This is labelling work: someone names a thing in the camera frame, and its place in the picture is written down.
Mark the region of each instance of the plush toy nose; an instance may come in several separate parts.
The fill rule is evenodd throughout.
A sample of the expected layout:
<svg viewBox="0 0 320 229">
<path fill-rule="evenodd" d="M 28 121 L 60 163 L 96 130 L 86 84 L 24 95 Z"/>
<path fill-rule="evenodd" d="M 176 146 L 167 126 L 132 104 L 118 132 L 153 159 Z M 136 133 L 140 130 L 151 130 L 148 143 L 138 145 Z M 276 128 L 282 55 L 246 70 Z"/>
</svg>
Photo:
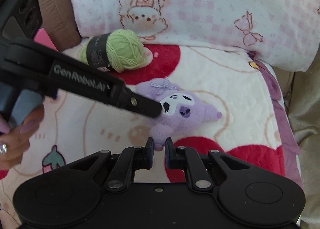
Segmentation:
<svg viewBox="0 0 320 229">
<path fill-rule="evenodd" d="M 180 112 L 180 115 L 186 119 L 189 118 L 191 115 L 190 109 L 185 106 L 180 107 L 179 112 Z"/>
</svg>

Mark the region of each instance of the bow illustration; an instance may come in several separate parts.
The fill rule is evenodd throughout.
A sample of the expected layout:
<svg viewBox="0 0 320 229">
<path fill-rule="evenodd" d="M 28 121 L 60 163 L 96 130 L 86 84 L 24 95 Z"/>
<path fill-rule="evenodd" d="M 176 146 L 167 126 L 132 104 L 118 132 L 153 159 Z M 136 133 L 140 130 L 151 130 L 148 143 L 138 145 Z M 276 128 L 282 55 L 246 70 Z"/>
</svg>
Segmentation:
<svg viewBox="0 0 320 229">
<path fill-rule="evenodd" d="M 254 45 L 257 41 L 263 42 L 263 36 L 259 33 L 251 32 L 253 28 L 252 13 L 247 11 L 246 15 L 243 15 L 241 19 L 235 20 L 234 24 L 237 29 L 243 31 L 243 44 L 245 46 Z"/>
</svg>

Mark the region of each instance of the green yarn ball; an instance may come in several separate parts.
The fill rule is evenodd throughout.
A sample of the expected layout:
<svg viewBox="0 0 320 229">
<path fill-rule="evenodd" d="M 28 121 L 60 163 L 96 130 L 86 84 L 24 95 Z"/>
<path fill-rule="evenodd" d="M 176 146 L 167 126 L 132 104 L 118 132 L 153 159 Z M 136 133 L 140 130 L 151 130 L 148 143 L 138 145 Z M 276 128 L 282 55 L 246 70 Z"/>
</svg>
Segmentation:
<svg viewBox="0 0 320 229">
<path fill-rule="evenodd" d="M 106 50 L 111 66 L 117 72 L 133 70 L 145 64 L 143 44 L 131 30 L 116 30 L 112 32 L 106 44 Z M 87 46 L 80 51 L 80 61 L 88 65 Z"/>
</svg>

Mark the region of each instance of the red circle pattern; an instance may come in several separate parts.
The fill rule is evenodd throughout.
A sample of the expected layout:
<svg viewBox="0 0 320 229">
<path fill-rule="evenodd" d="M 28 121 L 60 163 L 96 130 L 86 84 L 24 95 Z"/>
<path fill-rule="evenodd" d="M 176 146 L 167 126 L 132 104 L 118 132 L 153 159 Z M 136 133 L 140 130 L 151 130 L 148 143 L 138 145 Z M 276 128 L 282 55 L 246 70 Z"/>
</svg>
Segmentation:
<svg viewBox="0 0 320 229">
<path fill-rule="evenodd" d="M 122 73 L 112 73 L 113 76 L 122 79 L 127 85 L 137 85 L 154 78 L 166 78 L 172 74 L 180 61 L 180 47 L 171 45 L 145 45 L 154 55 L 152 62 L 146 67 Z"/>
<path fill-rule="evenodd" d="M 209 150 L 219 150 L 224 152 L 219 144 L 205 137 L 183 138 L 176 141 L 174 146 L 192 147 L 195 148 L 199 154 L 207 154 Z M 282 146 L 274 150 L 264 145 L 246 145 L 236 147 L 227 153 L 281 176 L 285 175 Z M 165 168 L 165 171 L 171 183 L 185 181 L 185 176 L 182 170 Z"/>
</svg>

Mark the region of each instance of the purple plush toy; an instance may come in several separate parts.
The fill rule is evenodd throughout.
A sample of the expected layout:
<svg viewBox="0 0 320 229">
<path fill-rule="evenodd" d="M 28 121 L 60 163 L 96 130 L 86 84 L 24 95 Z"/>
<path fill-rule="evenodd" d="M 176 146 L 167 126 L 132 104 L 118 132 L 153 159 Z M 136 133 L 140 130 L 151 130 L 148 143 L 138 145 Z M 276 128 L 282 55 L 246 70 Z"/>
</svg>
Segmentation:
<svg viewBox="0 0 320 229">
<path fill-rule="evenodd" d="M 213 105 L 204 103 L 195 94 L 180 91 L 177 84 L 168 79 L 156 78 L 137 85 L 136 92 L 162 104 L 163 112 L 152 119 L 154 126 L 150 136 L 154 149 L 161 151 L 167 138 L 189 134 L 198 129 L 202 122 L 218 120 L 222 117 Z"/>
</svg>

